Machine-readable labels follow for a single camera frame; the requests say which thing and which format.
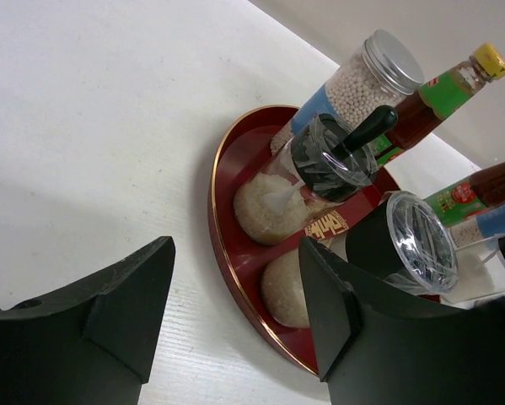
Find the black-cap glass jar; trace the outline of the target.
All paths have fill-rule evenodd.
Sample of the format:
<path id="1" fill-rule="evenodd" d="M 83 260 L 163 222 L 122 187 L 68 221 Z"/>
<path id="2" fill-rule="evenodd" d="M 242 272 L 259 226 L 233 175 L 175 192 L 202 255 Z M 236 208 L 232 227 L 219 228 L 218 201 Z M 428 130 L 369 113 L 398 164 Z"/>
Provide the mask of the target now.
<path id="1" fill-rule="evenodd" d="M 321 113 L 235 193 L 234 215 L 254 241 L 274 246 L 371 186 L 379 170 L 370 143 L 395 126 L 381 105 L 357 127 Z"/>

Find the sauce bottle yellow cap front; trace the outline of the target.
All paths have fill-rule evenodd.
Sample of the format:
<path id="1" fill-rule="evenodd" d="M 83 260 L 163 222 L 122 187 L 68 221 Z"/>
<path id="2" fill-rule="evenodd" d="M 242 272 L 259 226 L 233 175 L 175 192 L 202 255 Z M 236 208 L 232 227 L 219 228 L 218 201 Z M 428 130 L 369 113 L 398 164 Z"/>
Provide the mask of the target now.
<path id="1" fill-rule="evenodd" d="M 446 227 L 500 207 L 505 203 L 505 162 L 479 170 L 425 201 Z"/>

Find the sauce bottle yellow cap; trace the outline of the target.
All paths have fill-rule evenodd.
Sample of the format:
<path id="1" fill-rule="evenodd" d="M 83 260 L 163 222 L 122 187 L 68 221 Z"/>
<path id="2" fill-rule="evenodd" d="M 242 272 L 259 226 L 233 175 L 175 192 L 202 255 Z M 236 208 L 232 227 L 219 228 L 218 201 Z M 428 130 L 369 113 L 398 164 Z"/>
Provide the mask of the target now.
<path id="1" fill-rule="evenodd" d="M 446 227 L 500 207 L 505 203 L 505 162 L 479 170 L 425 201 Z"/>
<path id="2" fill-rule="evenodd" d="M 505 76 L 505 59 L 485 43 L 467 59 L 424 83 L 396 106 L 396 125 L 371 142 L 380 167 L 413 148 L 486 84 Z"/>

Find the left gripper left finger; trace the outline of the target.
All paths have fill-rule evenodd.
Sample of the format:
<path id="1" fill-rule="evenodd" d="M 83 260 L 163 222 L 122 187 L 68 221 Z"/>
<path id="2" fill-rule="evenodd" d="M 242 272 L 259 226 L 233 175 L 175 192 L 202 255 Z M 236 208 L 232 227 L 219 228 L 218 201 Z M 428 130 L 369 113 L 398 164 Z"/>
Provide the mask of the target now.
<path id="1" fill-rule="evenodd" d="M 0 404 L 135 404 L 175 264 L 159 237 L 69 285 L 0 310 Z"/>

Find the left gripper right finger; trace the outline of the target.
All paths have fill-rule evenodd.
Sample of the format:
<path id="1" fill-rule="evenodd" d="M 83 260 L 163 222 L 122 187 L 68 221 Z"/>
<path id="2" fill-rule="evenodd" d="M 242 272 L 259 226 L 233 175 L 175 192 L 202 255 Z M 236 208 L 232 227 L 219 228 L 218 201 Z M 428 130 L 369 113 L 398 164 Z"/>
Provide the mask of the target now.
<path id="1" fill-rule="evenodd" d="M 334 404 L 505 404 L 505 296 L 465 310 L 408 294 L 304 237 L 299 266 Z"/>

